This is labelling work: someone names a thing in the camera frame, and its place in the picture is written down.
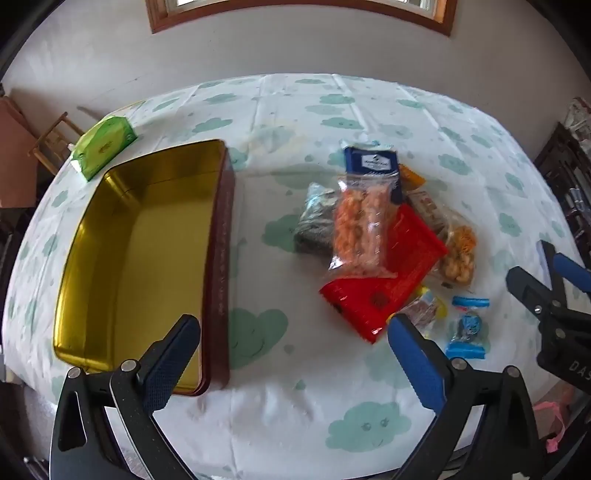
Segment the twisted dough snack bag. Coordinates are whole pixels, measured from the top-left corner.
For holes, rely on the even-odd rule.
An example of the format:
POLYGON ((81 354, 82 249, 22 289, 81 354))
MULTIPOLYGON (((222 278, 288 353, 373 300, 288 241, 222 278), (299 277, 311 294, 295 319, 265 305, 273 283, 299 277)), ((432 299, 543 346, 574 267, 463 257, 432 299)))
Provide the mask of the twisted dough snack bag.
POLYGON ((475 227, 457 211, 435 200, 425 189, 409 192, 408 199, 448 250, 433 271, 447 284, 470 287, 476 269, 478 238, 475 227))

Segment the blue dark candy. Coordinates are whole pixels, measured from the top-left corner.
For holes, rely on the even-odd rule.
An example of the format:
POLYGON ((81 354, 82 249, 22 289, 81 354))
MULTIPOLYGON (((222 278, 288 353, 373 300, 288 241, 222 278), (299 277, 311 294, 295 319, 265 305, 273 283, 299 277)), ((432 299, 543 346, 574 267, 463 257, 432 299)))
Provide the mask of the blue dark candy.
POLYGON ((483 312, 490 307, 490 300, 482 297, 454 296, 452 305, 459 313, 455 332, 446 347, 449 359, 484 360, 483 312))

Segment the yellow small snack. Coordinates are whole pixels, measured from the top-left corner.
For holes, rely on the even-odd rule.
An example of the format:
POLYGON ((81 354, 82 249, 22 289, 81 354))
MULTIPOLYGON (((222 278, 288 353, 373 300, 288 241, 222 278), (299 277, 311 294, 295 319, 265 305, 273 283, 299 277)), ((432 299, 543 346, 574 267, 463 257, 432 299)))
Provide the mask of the yellow small snack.
POLYGON ((390 316, 387 325, 390 325, 397 315, 406 315, 425 338, 431 339, 435 328, 446 320, 448 309, 432 289, 419 286, 407 303, 390 316))

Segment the red snack packet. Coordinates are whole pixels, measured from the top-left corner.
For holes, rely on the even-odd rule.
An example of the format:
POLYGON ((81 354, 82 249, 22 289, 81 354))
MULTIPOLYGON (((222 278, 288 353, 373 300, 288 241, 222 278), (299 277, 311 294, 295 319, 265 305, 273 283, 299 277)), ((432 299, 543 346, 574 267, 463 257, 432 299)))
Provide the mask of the red snack packet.
POLYGON ((339 277, 322 286, 320 294, 363 340, 374 344, 390 317, 447 254, 444 242, 404 204, 388 227, 386 271, 339 277))

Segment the clear orange snack bag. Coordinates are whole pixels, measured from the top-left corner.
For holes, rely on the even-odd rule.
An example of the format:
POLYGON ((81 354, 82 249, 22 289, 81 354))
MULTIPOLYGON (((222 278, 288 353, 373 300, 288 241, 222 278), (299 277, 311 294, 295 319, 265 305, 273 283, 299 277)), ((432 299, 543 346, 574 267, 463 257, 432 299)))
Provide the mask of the clear orange snack bag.
POLYGON ((349 174, 339 178, 329 275, 334 278, 390 275, 386 248, 391 193, 396 184, 394 174, 349 174))

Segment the blue soda cracker pack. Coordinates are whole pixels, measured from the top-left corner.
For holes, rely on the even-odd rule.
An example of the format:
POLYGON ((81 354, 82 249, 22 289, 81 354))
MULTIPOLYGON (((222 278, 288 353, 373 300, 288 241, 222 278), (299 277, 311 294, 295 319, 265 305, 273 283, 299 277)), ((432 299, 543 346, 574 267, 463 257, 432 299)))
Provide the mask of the blue soda cracker pack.
POLYGON ((344 148, 346 173, 358 176, 382 176, 391 181, 391 203, 404 201, 398 154, 394 149, 361 148, 351 145, 344 148))

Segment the dark seaweed snack block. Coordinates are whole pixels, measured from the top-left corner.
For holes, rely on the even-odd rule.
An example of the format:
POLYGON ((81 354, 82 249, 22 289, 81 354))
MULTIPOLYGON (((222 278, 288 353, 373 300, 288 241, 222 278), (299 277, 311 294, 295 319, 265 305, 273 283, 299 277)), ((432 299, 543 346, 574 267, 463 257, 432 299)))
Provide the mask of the dark seaweed snack block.
POLYGON ((294 228, 294 249, 298 253, 332 255, 335 207, 339 193, 318 183, 308 185, 304 211, 294 228))

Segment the orange snack packet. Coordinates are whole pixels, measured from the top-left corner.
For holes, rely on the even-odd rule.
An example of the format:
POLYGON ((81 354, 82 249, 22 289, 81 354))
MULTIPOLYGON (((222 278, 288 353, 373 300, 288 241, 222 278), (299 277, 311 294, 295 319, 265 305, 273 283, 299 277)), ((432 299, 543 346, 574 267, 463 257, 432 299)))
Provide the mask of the orange snack packet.
POLYGON ((404 164, 399 165, 402 187, 405 191, 413 191, 422 187, 426 179, 404 164))

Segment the dark wooden shelf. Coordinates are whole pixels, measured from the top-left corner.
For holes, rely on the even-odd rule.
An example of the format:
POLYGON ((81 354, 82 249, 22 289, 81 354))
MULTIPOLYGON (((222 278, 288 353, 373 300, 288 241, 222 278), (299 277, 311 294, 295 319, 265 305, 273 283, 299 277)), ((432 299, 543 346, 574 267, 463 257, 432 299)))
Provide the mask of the dark wooden shelf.
POLYGON ((590 267, 590 156, 558 122, 534 165, 557 198, 579 254, 590 267))

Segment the gold toffee tin box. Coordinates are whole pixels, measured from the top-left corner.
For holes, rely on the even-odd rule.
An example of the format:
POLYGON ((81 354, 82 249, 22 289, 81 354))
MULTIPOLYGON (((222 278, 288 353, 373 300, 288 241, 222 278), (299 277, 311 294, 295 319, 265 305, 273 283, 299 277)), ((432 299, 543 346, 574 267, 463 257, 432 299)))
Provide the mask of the gold toffee tin box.
POLYGON ((228 384, 229 243, 235 170, 221 140, 156 151, 106 171, 64 266, 53 349, 105 372, 140 357, 176 320, 200 324, 175 391, 228 384))

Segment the pink cloth covered furniture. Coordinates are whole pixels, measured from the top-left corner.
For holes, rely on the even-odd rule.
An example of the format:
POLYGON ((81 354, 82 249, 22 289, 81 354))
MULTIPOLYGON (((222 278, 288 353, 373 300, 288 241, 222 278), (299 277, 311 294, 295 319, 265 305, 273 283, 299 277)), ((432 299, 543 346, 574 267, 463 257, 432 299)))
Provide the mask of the pink cloth covered furniture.
POLYGON ((36 202, 37 161, 28 155, 36 138, 17 105, 1 97, 0 204, 2 209, 31 207, 36 202))

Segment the wooden chair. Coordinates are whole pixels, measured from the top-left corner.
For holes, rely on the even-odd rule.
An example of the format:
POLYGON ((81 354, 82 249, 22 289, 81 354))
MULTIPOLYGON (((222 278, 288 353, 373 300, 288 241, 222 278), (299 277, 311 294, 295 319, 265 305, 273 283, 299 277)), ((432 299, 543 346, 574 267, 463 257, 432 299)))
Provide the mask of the wooden chair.
POLYGON ((85 133, 68 116, 62 113, 51 126, 35 141, 28 156, 39 162, 55 177, 70 156, 73 145, 85 133))

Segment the green tissue pack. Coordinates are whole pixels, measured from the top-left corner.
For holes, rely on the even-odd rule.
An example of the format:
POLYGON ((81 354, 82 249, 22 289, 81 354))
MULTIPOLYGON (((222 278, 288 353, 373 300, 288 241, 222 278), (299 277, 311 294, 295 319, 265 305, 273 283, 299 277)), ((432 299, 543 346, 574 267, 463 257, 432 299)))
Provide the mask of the green tissue pack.
POLYGON ((74 146, 71 165, 90 181, 137 139, 126 117, 108 116, 83 134, 74 146))

